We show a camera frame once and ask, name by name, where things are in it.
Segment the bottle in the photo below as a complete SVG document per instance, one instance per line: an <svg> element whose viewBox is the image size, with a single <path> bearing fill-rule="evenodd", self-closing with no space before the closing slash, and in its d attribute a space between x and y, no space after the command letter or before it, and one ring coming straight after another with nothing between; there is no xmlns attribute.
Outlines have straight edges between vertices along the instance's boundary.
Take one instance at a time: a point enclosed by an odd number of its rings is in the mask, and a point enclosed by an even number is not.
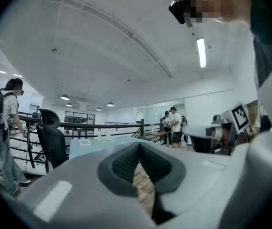
<svg viewBox="0 0 272 229"><path fill-rule="evenodd" d="M101 142L101 129L98 129L98 142Z"/></svg>
<svg viewBox="0 0 272 229"><path fill-rule="evenodd" d="M109 130L107 130L107 133L106 133L106 140L107 141L111 140L111 134L110 134Z"/></svg>

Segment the white t-shirt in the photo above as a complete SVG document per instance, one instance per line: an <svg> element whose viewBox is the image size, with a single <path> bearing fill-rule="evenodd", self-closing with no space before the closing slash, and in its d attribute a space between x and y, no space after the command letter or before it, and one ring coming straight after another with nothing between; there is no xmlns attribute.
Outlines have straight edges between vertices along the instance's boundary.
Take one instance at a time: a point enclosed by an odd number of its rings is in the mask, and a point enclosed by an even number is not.
<svg viewBox="0 0 272 229"><path fill-rule="evenodd" d="M173 126L173 132L180 132L180 125L182 124L182 116L178 112L176 112L173 115L173 123L175 123L176 121L179 121L179 123Z"/></svg>
<svg viewBox="0 0 272 229"><path fill-rule="evenodd" d="M7 93L12 93L13 91L1 91L1 93L7 94ZM4 126L8 129L8 118L9 115L14 115L18 113L18 105L17 105L17 97L14 95L5 97L3 99L3 110L2 110L2 120L4 123Z"/></svg>
<svg viewBox="0 0 272 229"><path fill-rule="evenodd" d="M164 127L171 128L171 124L172 124L172 121L171 121L171 118L170 118L170 117L166 117L166 118L163 120L163 125L164 125Z"/></svg>

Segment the wooden floor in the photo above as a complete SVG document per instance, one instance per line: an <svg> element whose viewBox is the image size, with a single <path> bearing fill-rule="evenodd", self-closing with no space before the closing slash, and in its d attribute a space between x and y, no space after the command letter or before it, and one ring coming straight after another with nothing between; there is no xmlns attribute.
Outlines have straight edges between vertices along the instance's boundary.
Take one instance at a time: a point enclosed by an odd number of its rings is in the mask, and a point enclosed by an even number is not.
<svg viewBox="0 0 272 229"><path fill-rule="evenodd" d="M141 164L138 164L135 170L133 185L138 188L138 199L141 207L151 216L155 190L151 180L146 177L146 172Z"/></svg>

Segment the person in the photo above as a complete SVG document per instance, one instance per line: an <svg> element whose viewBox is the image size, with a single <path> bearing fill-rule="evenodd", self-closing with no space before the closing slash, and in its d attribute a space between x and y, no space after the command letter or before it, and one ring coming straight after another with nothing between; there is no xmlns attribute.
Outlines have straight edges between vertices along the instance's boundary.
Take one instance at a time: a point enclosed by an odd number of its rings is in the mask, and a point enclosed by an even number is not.
<svg viewBox="0 0 272 229"><path fill-rule="evenodd" d="M167 136L169 136L169 147L172 147L171 122L169 112L165 111L165 117L163 118L162 124L164 125L164 131L168 133L164 135L163 145L167 145Z"/></svg>
<svg viewBox="0 0 272 229"><path fill-rule="evenodd" d="M182 124L181 124L181 126L184 127L186 125L188 125L188 121L187 121L186 117L183 115L182 116ZM186 145L188 145L188 135L183 135L183 139L184 139Z"/></svg>
<svg viewBox="0 0 272 229"><path fill-rule="evenodd" d="M173 148L182 148L182 132L180 125L182 124L182 116L177 111L176 107L170 108L171 113L173 114L173 138L172 138L172 147Z"/></svg>
<svg viewBox="0 0 272 229"><path fill-rule="evenodd" d="M185 19L197 22L212 18L217 22L240 21L253 36L255 50L255 84L259 89L272 72L272 0L179 0L179 12L172 12L180 23ZM271 128L271 122L261 103L260 130Z"/></svg>
<svg viewBox="0 0 272 229"><path fill-rule="evenodd" d="M9 128L12 125L9 115L13 116L14 123L23 135L27 137L18 117L17 96L23 94L22 80L19 78L10 79L5 88L2 89L3 94L3 111L2 124L0 134L0 169L3 174L4 185L8 193L14 195L19 190L19 183L29 183L25 175L14 161L10 152L10 135Z"/></svg>

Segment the window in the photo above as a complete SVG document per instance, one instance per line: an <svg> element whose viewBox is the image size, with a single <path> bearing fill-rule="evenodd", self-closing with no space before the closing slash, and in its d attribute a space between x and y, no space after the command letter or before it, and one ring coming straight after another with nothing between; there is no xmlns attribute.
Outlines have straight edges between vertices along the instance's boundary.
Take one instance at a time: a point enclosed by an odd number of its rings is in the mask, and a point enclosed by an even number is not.
<svg viewBox="0 0 272 229"><path fill-rule="evenodd" d="M33 113L38 113L38 109L39 109L39 106L36 106L36 105L30 105L29 106L29 113L33 114Z"/></svg>
<svg viewBox="0 0 272 229"><path fill-rule="evenodd" d="M84 113L70 112L70 111L65 112L64 122L94 125L94 120L95 120L95 114L84 114ZM64 129L64 135L78 135L78 136L94 135L94 129L66 127Z"/></svg>

